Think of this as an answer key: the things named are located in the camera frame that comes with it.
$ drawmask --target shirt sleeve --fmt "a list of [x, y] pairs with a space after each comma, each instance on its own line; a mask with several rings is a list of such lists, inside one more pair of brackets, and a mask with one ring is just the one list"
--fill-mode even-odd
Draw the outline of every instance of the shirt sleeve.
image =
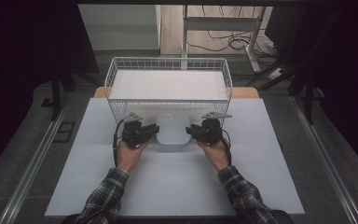
[[76, 218], [75, 223], [102, 224], [110, 223], [116, 219], [120, 210], [120, 199], [124, 193], [129, 174], [120, 168], [109, 170], [106, 178], [95, 189], [86, 201], [82, 213]]
[[241, 223], [278, 224], [269, 208], [263, 204], [257, 187], [243, 178], [235, 166], [221, 170], [217, 178], [225, 188]]

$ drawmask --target person's left hand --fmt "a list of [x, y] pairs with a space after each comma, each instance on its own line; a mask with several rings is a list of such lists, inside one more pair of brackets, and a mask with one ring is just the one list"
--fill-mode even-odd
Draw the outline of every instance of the person's left hand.
[[117, 167], [129, 173], [141, 159], [142, 152], [149, 145], [149, 142], [144, 142], [137, 148], [131, 148], [125, 142], [120, 141], [117, 145]]

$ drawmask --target white wire basket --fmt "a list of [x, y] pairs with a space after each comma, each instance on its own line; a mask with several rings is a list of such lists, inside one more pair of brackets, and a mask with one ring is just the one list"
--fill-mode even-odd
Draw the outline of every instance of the white wire basket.
[[160, 114], [200, 123], [209, 112], [226, 114], [232, 94], [227, 61], [215, 58], [114, 58], [104, 86], [116, 123], [130, 112], [143, 124]]

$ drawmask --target hand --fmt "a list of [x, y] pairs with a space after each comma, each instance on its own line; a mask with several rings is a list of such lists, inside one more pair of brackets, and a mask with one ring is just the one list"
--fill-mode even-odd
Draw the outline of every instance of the hand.
[[210, 146], [201, 141], [197, 141], [197, 144], [203, 149], [206, 158], [213, 165], [217, 172], [220, 172], [224, 168], [228, 167], [226, 149], [221, 141]]
[[129, 173], [141, 159], [142, 152], [149, 145], [149, 142], [144, 142], [137, 148], [131, 148], [127, 143], [120, 141], [117, 145], [117, 167]]

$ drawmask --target gray floor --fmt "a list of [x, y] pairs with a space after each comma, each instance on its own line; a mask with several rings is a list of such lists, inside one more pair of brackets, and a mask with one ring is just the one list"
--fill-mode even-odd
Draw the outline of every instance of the gray floor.
[[[165, 50], [166, 55], [178, 54], [176, 51]], [[193, 53], [192, 56], [198, 56], [195, 53], [201, 54], [202, 52]], [[234, 86], [244, 86], [250, 78], [254, 77], [250, 64], [246, 57], [232, 54], [230, 52], [227, 55], [217, 56], [227, 58], [228, 66], [233, 74]], [[109, 64], [103, 61], [99, 62], [101, 62], [99, 65], [102, 75], [94, 74], [93, 76], [96, 79], [104, 80], [104, 74], [106, 74]], [[62, 217], [44, 217], [44, 213], [60, 178], [88, 101], [96, 90], [95, 86], [81, 77], [74, 76], [74, 79], [77, 89], [73, 93], [68, 111], [63, 119], [63, 122], [75, 123], [74, 132], [68, 143], [53, 143], [50, 146], [15, 223], [61, 223], [62, 221]], [[304, 131], [295, 107], [290, 101], [286, 90], [289, 83], [290, 80], [287, 80], [267, 91], [261, 91], [260, 96], [266, 104], [272, 126], [282, 145], [282, 154], [306, 211], [306, 215], [292, 215], [292, 218], [298, 224], [350, 223], [315, 149]], [[0, 216], [48, 129], [51, 109], [40, 107], [40, 105], [45, 98], [49, 97], [51, 97], [49, 83], [34, 91], [34, 103], [26, 119], [0, 157]], [[358, 157], [326, 117], [319, 102], [314, 102], [312, 114], [315, 129], [321, 136], [337, 171], [358, 205]], [[63, 137], [57, 135], [56, 139], [60, 140]]]

